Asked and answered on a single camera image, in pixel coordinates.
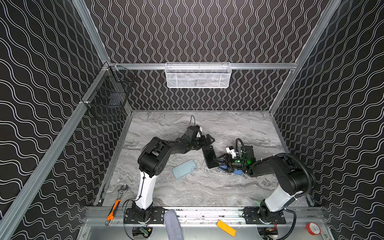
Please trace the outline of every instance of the red tape roll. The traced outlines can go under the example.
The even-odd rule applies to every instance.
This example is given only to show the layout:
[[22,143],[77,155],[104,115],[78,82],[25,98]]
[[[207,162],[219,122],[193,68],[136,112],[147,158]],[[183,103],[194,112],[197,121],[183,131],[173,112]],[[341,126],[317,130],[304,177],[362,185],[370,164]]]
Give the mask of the red tape roll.
[[314,222],[308,223],[306,227],[307,231],[312,235],[320,235],[321,233],[319,225]]

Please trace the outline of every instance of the aluminum frame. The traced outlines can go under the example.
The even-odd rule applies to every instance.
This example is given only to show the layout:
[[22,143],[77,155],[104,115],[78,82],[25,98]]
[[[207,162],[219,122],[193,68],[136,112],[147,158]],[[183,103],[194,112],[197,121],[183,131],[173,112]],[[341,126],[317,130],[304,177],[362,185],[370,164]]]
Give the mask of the aluminum frame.
[[91,18],[91,13],[84,0],[72,0],[81,20],[83,21],[84,27],[88,32],[88,35],[96,49],[96,52],[102,62],[110,62],[105,46],[101,41],[99,32],[95,26],[94,21]]
[[120,134],[118,143],[116,145],[116,148],[115,148],[115,150],[113,152],[111,161],[109,163],[109,167],[107,169],[107,172],[104,175],[103,182],[100,185],[98,195],[97,195],[96,200],[94,202],[94,206],[96,206],[99,203],[100,198],[101,198],[101,196],[102,196],[102,194],[104,192],[104,187],[108,186],[109,182],[111,181],[113,172],[114,172],[116,164],[118,162],[118,159],[119,159],[119,156],[120,156],[120,153],[121,153],[121,149],[122,149],[122,146],[124,145],[125,137],[127,136],[127,133],[128,133],[128,130],[129,130],[129,126],[131,125],[131,122],[132,122],[132,115],[128,115],[127,119],[125,120],[124,127],[123,127],[123,129],[121,131],[121,134]]
[[[246,224],[242,217],[244,207],[164,207],[166,211],[174,210],[182,227],[216,227],[221,220],[231,227],[273,227],[273,224]],[[324,221],[320,207],[289,207],[294,210],[297,218],[319,219]],[[84,218],[85,227],[105,227],[106,218],[111,207],[88,207]],[[293,219],[293,214],[284,212],[287,224]],[[110,226],[123,227],[123,208],[118,207]],[[125,224],[126,227],[141,227],[142,224]],[[165,227],[164,224],[149,224],[150,227]]]
[[297,74],[303,68],[303,65],[309,58],[312,53],[313,48],[316,46],[317,42],[320,39],[320,36],[324,32],[325,28],[328,26],[329,21],[331,20],[333,14],[336,12],[339,7],[341,0],[329,0],[324,11],[322,12],[316,26],[314,27],[311,35],[309,36],[305,46],[303,47],[299,57],[297,58],[297,67],[294,71],[290,71],[286,80],[284,81],[279,93],[277,94],[275,100],[273,101],[270,113],[274,116],[280,103],[283,101],[286,93],[296,79]]
[[[296,69],[297,63],[230,63],[232,70]],[[165,70],[165,63],[111,63],[129,70]]]
[[[328,234],[325,233],[328,229],[323,221],[313,219],[313,222],[317,223],[321,229],[322,234],[320,235],[310,235],[305,226],[296,226],[293,232],[286,238],[287,240],[332,240],[328,238]],[[132,228],[127,227],[126,231],[120,227],[93,227],[89,233],[89,239],[92,240],[105,240],[105,239],[129,239],[127,233],[131,235],[130,231]],[[223,231],[218,227],[183,227],[183,238],[184,240],[197,240],[197,239],[210,239],[210,240],[223,240],[223,239],[252,239],[252,240],[263,240],[261,235],[258,233],[258,229],[254,228],[244,228],[244,227],[234,227],[236,230],[236,235],[233,238],[228,233]],[[280,225],[278,227],[279,237],[284,236],[288,233],[290,226]],[[153,233],[150,237],[150,240],[164,240],[168,239],[167,229],[164,227],[153,227]]]
[[[243,207],[164,207],[167,210],[174,210],[178,215],[181,227],[208,227],[217,228],[218,220],[221,220],[231,227],[243,228],[256,228],[256,227],[272,227],[272,224],[246,224],[245,219],[242,217]],[[305,229],[309,222],[314,222],[319,225],[321,229],[321,238],[323,240],[332,240],[332,234],[328,224],[325,221],[323,212],[320,207],[289,207],[288,209],[294,210],[297,215],[296,226],[300,229]],[[79,236],[78,240],[87,240],[89,232],[92,232],[93,227],[107,228],[114,227],[141,227],[142,224],[124,224],[122,207],[119,207],[115,213],[115,218],[112,220],[111,225],[106,227],[106,216],[110,211],[110,207],[89,207],[84,223],[81,226],[81,233],[84,237]],[[293,221],[293,214],[284,212],[286,224],[279,224],[280,227],[290,228]],[[149,227],[165,227],[164,224],[149,224]]]
[[271,114],[270,114],[270,116],[271,116],[272,124],[273,124],[273,126],[275,127],[275,130],[276,130],[276,132],[277,132],[277,136],[279,136],[281,145],[283,146],[284,152],[286,152],[286,153],[290,153],[290,151],[289,151],[289,149],[288,149],[288,146],[287,146],[287,144],[285,143],[285,140],[284,140],[284,138],[283,138],[283,135],[281,134],[280,129],[279,129],[279,127],[277,126],[277,123],[276,123],[276,120],[275,120],[274,116],[272,116]]
[[268,110],[185,110],[185,109],[180,109],[180,110],[146,110],[146,109],[138,109],[138,110],[133,110],[133,112],[257,112],[257,113],[269,113]]
[[[100,81],[103,79],[104,74],[108,71],[108,65],[104,64],[99,74],[94,79],[92,85],[88,88],[82,100],[91,101],[90,96],[97,88]],[[34,169],[31,176],[17,195],[16,199],[6,211],[3,219],[0,222],[0,239],[9,240],[23,216],[27,212],[32,201],[35,199],[36,194],[43,185],[48,174],[51,172],[60,154],[63,152],[64,147],[67,145],[69,139],[77,128],[79,122],[83,118],[87,107],[83,102],[79,102],[77,107],[72,112],[69,119],[65,122],[59,134],[40,160],[39,164]]]

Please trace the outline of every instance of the gray marble surface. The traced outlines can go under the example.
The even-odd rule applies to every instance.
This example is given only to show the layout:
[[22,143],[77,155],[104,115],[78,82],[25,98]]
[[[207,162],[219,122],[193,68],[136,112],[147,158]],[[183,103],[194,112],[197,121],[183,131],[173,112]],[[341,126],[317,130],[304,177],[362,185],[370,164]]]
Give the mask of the gray marble surface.
[[[283,147],[267,112],[134,112],[129,132],[116,164],[103,206],[111,206],[121,184],[130,190],[122,198],[135,199],[139,188],[137,158],[142,148],[155,136],[173,140],[189,126],[190,116],[216,141],[212,144],[216,156],[225,148],[234,146],[241,138],[245,145],[253,145],[256,159],[283,152]],[[176,180],[172,168],[193,159],[198,169]],[[153,197],[154,205],[162,206],[258,206],[268,197],[278,182],[273,174],[249,177],[245,174],[224,173],[217,168],[208,169],[202,150],[171,155],[163,172],[158,176]],[[292,206],[307,206],[304,198]]]

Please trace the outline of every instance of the wavy line pattern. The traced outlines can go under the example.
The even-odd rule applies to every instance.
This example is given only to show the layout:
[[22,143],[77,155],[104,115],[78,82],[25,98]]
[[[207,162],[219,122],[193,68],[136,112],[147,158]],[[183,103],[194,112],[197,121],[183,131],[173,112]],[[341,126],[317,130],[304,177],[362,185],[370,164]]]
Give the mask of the wavy line pattern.
[[275,115],[335,239],[384,239],[384,1],[344,0]]
[[164,71],[117,67],[130,81],[128,102],[136,110],[268,110],[289,70],[236,70],[228,88],[168,88]]
[[99,122],[88,112],[84,115],[12,239],[76,239],[124,122]]
[[101,66],[72,1],[0,0],[0,219]]
[[85,2],[115,63],[290,63],[328,0]]

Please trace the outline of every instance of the blue phone case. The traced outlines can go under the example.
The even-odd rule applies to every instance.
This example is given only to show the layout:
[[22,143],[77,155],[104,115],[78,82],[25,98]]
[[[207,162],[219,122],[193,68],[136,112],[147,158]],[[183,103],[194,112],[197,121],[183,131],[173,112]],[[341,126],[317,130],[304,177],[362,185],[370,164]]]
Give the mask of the blue phone case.
[[180,179],[185,175],[192,173],[195,170],[197,170],[197,165],[195,161],[191,159],[183,164],[180,164],[179,166],[174,167],[172,169],[172,173],[176,179]]
[[243,171],[235,169],[235,171],[233,172],[233,174],[242,175],[242,174],[243,174]]

